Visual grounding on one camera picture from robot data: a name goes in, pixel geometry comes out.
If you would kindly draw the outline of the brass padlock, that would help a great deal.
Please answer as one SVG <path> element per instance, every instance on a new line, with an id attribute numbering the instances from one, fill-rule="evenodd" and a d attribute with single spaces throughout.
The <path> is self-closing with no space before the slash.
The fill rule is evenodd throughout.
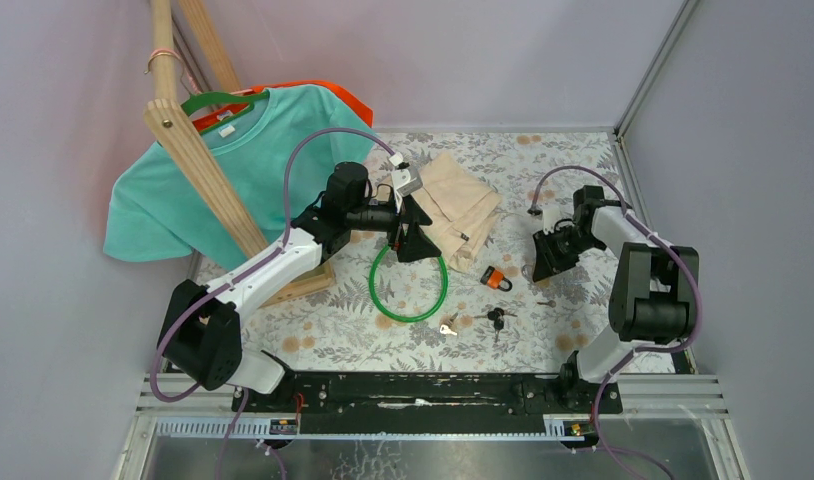
<path id="1" fill-rule="evenodd" d="M 533 266 L 530 264 L 525 264 L 521 268 L 522 277 L 525 278 L 530 283 L 535 283 L 536 280 L 534 279 L 534 270 Z"/>

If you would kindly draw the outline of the green cable lock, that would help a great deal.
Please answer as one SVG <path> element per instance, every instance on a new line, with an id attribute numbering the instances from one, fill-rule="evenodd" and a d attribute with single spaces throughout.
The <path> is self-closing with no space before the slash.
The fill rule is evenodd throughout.
<path id="1" fill-rule="evenodd" d="M 450 275 L 441 256 L 433 259 L 436 285 L 422 277 L 430 272 L 430 261 L 418 270 L 396 273 L 394 251 L 382 247 L 372 260 L 367 288 L 373 306 L 389 320 L 413 324 L 429 320 L 441 311 L 448 299 Z"/>

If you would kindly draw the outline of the orange black small lock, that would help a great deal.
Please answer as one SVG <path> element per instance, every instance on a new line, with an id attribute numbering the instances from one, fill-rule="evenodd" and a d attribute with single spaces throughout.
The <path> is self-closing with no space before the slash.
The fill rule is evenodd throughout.
<path id="1" fill-rule="evenodd" d="M 482 276 L 480 283 L 494 290 L 510 292 L 513 288 L 511 281 L 505 274 L 493 266 L 488 266 Z"/>

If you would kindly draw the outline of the black-headed key bunch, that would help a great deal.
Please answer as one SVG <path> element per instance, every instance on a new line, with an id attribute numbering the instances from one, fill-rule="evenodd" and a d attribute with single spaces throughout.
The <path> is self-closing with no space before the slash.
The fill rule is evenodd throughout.
<path id="1" fill-rule="evenodd" d="M 516 315 L 510 313 L 509 311 L 504 310 L 501 307 L 494 307 L 492 310 L 489 310 L 487 313 L 483 315 L 475 316 L 475 319 L 478 320 L 484 319 L 492 323 L 494 331 L 493 343 L 497 344 L 499 341 L 500 333 L 504 330 L 506 326 L 506 320 L 508 317 L 516 317 Z"/>

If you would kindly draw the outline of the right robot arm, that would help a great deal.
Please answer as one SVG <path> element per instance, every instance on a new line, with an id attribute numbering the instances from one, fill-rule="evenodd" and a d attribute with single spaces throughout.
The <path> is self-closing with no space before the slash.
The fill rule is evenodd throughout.
<path id="1" fill-rule="evenodd" d="M 571 270 L 590 250 L 617 259 L 607 327 L 568 357 L 551 386 L 552 397 L 566 410 L 601 412 L 611 382 L 635 356 L 663 353 L 690 339 L 698 316 L 698 253 L 660 239 L 599 186 L 574 193 L 570 217 L 556 208 L 541 215 L 543 226 L 532 236 L 533 281 Z"/>

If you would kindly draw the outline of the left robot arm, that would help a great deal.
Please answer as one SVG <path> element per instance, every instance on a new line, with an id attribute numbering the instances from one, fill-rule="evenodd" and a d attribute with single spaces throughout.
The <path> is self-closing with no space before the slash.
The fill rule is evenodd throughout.
<path id="1" fill-rule="evenodd" d="M 205 285 L 180 283 L 169 302 L 155 360 L 168 360 L 208 391 L 230 384 L 255 391 L 268 410 L 287 407 L 294 388 L 284 377 L 287 368 L 268 353 L 244 348 L 245 320 L 338 253 L 355 231 L 385 233 L 401 263 L 441 255 L 422 230 L 432 220 L 412 196 L 422 186 L 418 170 L 398 165 L 384 201 L 370 196 L 368 180 L 361 164 L 338 164 L 319 199 L 265 250 Z"/>

